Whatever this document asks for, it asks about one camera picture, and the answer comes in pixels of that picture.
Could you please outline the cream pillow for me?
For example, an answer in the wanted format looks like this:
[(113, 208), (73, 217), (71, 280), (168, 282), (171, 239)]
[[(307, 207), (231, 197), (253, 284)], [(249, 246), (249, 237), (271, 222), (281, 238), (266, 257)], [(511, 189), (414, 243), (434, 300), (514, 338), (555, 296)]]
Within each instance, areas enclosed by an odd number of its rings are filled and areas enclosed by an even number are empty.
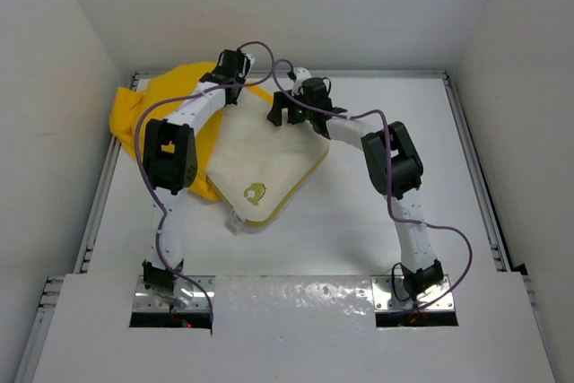
[(236, 105), (217, 111), (202, 128), (213, 149), (206, 180), (241, 223), (273, 221), (326, 158), (328, 141), (307, 123), (274, 126), (266, 116), (273, 97), (259, 87), (242, 91)]

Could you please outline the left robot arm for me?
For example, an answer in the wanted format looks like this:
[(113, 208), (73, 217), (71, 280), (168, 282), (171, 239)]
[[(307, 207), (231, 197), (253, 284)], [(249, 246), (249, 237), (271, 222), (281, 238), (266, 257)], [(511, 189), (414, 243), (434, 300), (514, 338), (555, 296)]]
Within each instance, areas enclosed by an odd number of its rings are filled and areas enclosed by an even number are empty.
[(246, 87), (255, 57), (225, 49), (193, 90), (153, 103), (135, 129), (135, 158), (153, 205), (155, 239), (143, 262), (143, 285), (162, 300), (188, 304), (198, 282), (182, 274), (183, 200), (198, 172), (196, 133)]

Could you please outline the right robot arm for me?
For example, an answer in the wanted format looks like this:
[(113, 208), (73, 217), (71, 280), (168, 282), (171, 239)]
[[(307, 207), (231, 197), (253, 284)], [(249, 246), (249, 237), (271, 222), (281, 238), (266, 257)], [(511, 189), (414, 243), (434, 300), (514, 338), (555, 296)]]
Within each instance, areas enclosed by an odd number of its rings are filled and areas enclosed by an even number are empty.
[(389, 217), (396, 226), (403, 289), (406, 298), (415, 302), (443, 279), (422, 212), (422, 160), (403, 123), (385, 122), (377, 130), (365, 120), (366, 113), (350, 116), (334, 106), (330, 90), (326, 78), (297, 79), (291, 90), (274, 93), (267, 120), (274, 126), (308, 122), (316, 134), (362, 151), (370, 182), (386, 199)]

